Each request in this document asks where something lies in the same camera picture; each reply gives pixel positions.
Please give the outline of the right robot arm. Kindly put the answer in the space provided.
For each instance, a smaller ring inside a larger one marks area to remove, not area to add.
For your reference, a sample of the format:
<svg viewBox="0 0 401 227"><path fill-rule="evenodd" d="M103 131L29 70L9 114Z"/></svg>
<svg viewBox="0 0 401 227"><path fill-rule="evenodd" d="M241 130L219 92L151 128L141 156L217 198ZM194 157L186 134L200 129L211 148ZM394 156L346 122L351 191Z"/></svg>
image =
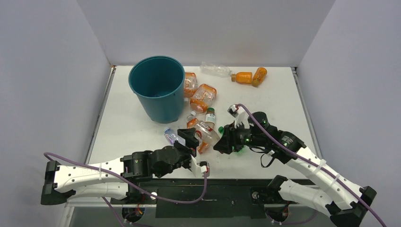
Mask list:
<svg viewBox="0 0 401 227"><path fill-rule="evenodd" d="M248 147L297 170L315 184L311 188L278 175L258 192L258 202L295 202L326 215L337 227L360 226L377 194L372 187L344 178L300 138L271 125L264 112L254 112L247 121L248 128L238 121L220 127L222 136L214 150L231 154Z"/></svg>

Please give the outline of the clear crushed bottle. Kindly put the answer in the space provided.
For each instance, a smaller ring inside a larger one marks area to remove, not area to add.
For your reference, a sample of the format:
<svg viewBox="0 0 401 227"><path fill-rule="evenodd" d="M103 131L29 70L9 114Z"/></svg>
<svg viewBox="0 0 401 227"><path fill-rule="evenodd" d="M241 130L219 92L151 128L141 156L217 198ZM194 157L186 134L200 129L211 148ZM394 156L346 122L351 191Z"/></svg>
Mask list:
<svg viewBox="0 0 401 227"><path fill-rule="evenodd" d="M202 62L200 64L200 71L204 74L217 76L217 77L230 77L232 75L232 70L224 65Z"/></svg>

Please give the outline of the teal plastic bin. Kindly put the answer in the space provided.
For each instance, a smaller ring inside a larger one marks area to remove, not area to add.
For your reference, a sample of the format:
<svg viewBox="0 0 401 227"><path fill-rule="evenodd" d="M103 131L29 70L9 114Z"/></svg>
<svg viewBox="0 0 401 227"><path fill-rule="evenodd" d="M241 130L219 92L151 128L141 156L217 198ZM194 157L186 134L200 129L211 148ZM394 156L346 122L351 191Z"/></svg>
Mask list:
<svg viewBox="0 0 401 227"><path fill-rule="evenodd" d="M157 123L175 122L184 109L185 70L168 56L152 56L136 63L128 83L148 117Z"/></svg>

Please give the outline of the orange label tea bottle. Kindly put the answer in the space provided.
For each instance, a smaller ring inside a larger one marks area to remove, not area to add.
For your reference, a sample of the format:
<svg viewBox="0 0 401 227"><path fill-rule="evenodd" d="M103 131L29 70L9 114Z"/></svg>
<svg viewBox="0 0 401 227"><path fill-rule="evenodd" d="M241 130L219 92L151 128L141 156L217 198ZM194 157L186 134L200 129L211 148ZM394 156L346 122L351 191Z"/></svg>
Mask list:
<svg viewBox="0 0 401 227"><path fill-rule="evenodd" d="M206 153L220 140L219 134L207 122L199 120L195 111L190 111L186 128L195 128L195 133L200 140L200 145L197 148L199 154Z"/></svg>

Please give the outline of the small clear water bottle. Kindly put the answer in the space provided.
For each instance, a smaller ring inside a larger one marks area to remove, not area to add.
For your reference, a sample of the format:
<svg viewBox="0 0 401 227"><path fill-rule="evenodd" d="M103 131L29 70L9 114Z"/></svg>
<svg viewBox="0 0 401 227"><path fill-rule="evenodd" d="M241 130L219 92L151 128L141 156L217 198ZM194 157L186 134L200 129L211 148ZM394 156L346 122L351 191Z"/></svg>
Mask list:
<svg viewBox="0 0 401 227"><path fill-rule="evenodd" d="M175 133L175 131L171 128L166 128L164 130L164 137L167 139L167 141L173 146L176 141L179 141L178 135Z"/></svg>

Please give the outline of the starbucks bottle green cap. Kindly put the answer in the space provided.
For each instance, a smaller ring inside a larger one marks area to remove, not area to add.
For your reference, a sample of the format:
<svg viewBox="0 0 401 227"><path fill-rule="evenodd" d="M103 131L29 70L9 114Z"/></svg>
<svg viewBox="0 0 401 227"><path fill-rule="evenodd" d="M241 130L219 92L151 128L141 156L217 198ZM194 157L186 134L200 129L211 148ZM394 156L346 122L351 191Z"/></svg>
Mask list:
<svg viewBox="0 0 401 227"><path fill-rule="evenodd" d="M214 128L216 124L216 115L215 110L212 107L209 107L205 114L205 121L204 121L210 128Z"/></svg>

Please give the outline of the green plastic bottle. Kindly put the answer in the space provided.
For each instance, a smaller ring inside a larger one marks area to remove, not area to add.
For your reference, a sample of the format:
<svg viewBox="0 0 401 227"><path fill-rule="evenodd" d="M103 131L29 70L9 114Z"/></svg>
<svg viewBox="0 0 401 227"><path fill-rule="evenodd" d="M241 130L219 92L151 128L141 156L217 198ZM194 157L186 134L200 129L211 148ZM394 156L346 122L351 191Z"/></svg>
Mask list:
<svg viewBox="0 0 401 227"><path fill-rule="evenodd" d="M218 129L221 134L220 140L214 145L213 149L221 154L231 154L241 152L244 148L243 138L246 132L244 126L236 128L234 124L220 126Z"/></svg>

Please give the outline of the large orange tea bottle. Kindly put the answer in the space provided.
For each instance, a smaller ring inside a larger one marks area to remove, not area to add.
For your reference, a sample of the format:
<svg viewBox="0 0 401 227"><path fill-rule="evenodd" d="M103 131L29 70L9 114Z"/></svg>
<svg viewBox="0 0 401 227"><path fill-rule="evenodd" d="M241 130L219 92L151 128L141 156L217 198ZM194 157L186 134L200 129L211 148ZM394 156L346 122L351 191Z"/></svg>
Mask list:
<svg viewBox="0 0 401 227"><path fill-rule="evenodd" d="M190 108L196 113L204 113L211 107L217 96L217 90L208 84L201 84L190 98Z"/></svg>

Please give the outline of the orange juice bottle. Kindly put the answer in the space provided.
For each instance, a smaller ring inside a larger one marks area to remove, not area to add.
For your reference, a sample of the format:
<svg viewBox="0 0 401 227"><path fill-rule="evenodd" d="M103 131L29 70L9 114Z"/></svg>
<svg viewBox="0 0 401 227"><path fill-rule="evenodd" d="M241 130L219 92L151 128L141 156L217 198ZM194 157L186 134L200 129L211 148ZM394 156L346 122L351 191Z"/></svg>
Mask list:
<svg viewBox="0 0 401 227"><path fill-rule="evenodd" d="M252 80L252 86L253 87L258 87L265 79L266 75L267 75L268 71L266 68L264 67L259 67L254 76L253 76L253 80Z"/></svg>
<svg viewBox="0 0 401 227"><path fill-rule="evenodd" d="M239 84L252 84L253 74L251 72L238 72L231 75L231 81Z"/></svg>

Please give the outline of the aluminium frame rail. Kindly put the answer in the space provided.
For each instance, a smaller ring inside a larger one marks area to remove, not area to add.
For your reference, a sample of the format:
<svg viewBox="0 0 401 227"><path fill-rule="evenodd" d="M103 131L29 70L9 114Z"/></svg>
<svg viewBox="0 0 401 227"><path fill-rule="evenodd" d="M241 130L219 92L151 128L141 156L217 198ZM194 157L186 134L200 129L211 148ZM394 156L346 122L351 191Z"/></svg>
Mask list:
<svg viewBox="0 0 401 227"><path fill-rule="evenodd" d="M318 139L317 139L317 136L316 136L316 133L315 133L315 130L314 130L312 119L311 119L309 111L307 109L306 102L305 102L305 99L304 99L304 94L303 94L302 88L300 86L298 73L297 73L297 67L291 67L291 71L292 71L292 74L293 74L293 77L294 77L294 80L295 80L295 84L296 84L296 87L297 87L297 90L298 90L298 93L299 93L299 97L300 97L300 100L301 100L301 104L303 106L304 113L305 113L305 116L306 116L306 121L307 121L308 128L309 128L309 131L310 131L310 134L311 134L311 137L312 137L312 142L313 142L313 145L314 145L314 149L316 151L317 156L319 158L322 158L323 156L322 156L321 149L320 149L320 146L319 146L319 143L318 143Z"/></svg>

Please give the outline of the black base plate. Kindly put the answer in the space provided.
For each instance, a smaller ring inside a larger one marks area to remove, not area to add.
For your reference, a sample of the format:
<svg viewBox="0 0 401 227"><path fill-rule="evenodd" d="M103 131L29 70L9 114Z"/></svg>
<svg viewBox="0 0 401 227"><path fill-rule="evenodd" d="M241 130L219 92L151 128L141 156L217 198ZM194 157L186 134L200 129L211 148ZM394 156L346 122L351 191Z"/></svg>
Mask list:
<svg viewBox="0 0 401 227"><path fill-rule="evenodd" d="M151 199L132 186L127 197L111 199L113 205L122 205L124 216L135 222L139 210L149 205L156 210L156 218L264 218L262 206L278 213L290 202L279 198L278 193L269 190L271 180L257 179L154 179L140 183L140 188L155 192L162 199Z"/></svg>

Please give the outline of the orange juice bottle left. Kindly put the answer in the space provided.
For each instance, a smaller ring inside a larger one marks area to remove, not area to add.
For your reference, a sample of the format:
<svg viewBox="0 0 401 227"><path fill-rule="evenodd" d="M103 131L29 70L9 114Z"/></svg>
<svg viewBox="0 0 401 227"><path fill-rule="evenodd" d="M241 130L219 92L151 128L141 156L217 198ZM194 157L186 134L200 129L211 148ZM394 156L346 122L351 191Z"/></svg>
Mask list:
<svg viewBox="0 0 401 227"><path fill-rule="evenodd" d="M239 84L252 84L253 74L251 72L238 72L231 75L231 81Z"/></svg>

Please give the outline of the orange tea bottle behind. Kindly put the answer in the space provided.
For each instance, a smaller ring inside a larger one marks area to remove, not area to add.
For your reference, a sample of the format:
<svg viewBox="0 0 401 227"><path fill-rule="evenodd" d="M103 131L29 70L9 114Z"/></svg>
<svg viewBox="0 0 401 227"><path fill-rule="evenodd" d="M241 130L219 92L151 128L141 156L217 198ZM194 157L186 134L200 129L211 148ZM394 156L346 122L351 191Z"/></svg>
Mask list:
<svg viewBox="0 0 401 227"><path fill-rule="evenodd" d="M189 102L190 98L198 89L196 74L193 72L185 72L184 78L184 101Z"/></svg>

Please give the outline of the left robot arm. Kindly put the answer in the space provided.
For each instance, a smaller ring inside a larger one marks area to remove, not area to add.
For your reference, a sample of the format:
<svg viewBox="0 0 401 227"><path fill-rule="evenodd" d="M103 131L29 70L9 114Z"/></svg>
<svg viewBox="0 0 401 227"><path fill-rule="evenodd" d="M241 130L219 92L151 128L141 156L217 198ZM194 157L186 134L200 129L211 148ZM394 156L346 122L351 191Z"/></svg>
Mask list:
<svg viewBox="0 0 401 227"><path fill-rule="evenodd" d="M154 151L145 150L111 161L86 165L45 152L44 185L40 204L59 205L79 197L110 197L134 204L144 189L139 183L161 178L174 170L185 168L194 175L203 175L207 167L196 162L196 148L201 138L195 128L179 129L184 144L175 141Z"/></svg>

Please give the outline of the orange juice bottle right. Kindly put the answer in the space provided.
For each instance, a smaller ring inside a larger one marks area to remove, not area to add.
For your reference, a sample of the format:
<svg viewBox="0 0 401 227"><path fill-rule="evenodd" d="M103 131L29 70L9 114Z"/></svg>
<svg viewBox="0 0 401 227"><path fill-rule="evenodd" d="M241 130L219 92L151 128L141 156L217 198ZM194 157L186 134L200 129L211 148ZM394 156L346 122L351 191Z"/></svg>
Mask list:
<svg viewBox="0 0 401 227"><path fill-rule="evenodd" d="M259 67L254 76L253 76L253 80L252 80L252 86L253 87L258 87L265 79L266 75L267 75L268 71L266 68L264 67Z"/></svg>

